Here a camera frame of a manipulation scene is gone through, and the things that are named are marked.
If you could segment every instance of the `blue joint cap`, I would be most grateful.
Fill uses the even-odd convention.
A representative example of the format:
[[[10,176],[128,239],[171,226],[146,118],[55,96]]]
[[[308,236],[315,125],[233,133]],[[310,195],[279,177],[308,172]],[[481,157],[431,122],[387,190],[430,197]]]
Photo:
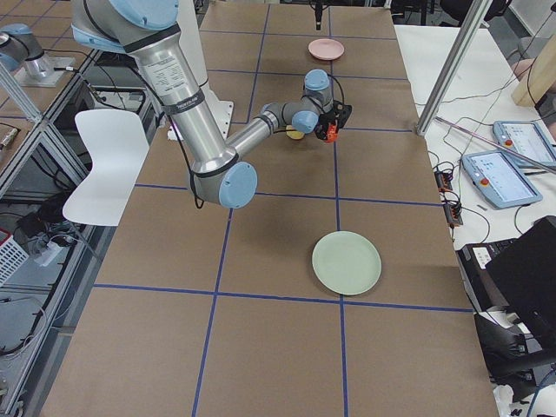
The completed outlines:
[[[18,61],[16,61],[11,56],[2,53],[0,53],[0,63],[2,63],[9,72],[15,71],[17,70],[17,67],[19,67]]]
[[[322,69],[312,69],[305,75],[305,88],[312,91],[322,91],[330,85],[328,75]]]
[[[10,35],[31,35],[33,32],[30,27],[23,23],[6,24],[0,31]]]
[[[177,19],[179,0],[109,0],[128,22],[148,30],[169,28]]]
[[[292,118],[292,126],[303,133],[311,133],[319,122],[319,116],[309,110],[298,111]]]
[[[125,54],[123,46],[117,42],[112,42],[108,39],[104,39],[103,37],[85,32],[84,30],[77,28],[73,24],[71,25],[71,29],[73,29],[73,37],[76,39],[76,42],[80,43],[81,45],[88,46],[89,48],[92,48],[94,50],[105,50],[106,52]]]
[[[238,162],[228,170],[220,184],[220,204],[239,209],[251,201],[257,189],[257,173],[247,162]]]

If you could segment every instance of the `light green plate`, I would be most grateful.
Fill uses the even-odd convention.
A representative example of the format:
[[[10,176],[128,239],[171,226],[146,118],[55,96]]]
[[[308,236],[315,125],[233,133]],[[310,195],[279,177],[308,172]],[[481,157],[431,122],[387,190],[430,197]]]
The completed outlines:
[[[321,282],[332,291],[357,295],[368,291],[381,275],[381,257],[361,235],[333,232],[314,246],[313,269]]]

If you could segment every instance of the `pink plate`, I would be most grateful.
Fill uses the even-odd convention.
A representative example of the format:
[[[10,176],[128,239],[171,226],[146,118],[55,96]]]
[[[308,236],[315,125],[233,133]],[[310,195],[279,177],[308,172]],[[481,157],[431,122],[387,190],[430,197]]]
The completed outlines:
[[[344,53],[344,45],[334,39],[317,39],[309,44],[309,52],[315,58],[332,61]]]

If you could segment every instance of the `tablet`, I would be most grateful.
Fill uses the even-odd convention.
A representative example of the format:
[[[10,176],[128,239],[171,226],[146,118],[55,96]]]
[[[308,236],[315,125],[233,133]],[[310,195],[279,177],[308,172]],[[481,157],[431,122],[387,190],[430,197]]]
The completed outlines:
[[[549,167],[556,167],[556,149],[536,122],[500,121],[493,125],[498,143]],[[511,156],[520,168],[533,168],[529,162]]]
[[[501,151],[461,157],[473,185],[497,209],[542,200],[541,193],[523,175],[516,163]]]

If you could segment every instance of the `touchscreen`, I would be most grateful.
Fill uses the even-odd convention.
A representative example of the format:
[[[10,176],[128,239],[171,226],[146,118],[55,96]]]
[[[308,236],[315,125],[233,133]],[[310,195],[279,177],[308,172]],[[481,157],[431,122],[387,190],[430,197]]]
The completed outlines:
[[[479,155],[472,160],[480,173],[488,178],[494,192],[503,202],[514,202],[535,196],[502,154]]]
[[[554,162],[554,156],[546,148],[537,128],[531,123],[504,123],[513,146],[522,155],[539,162]]]

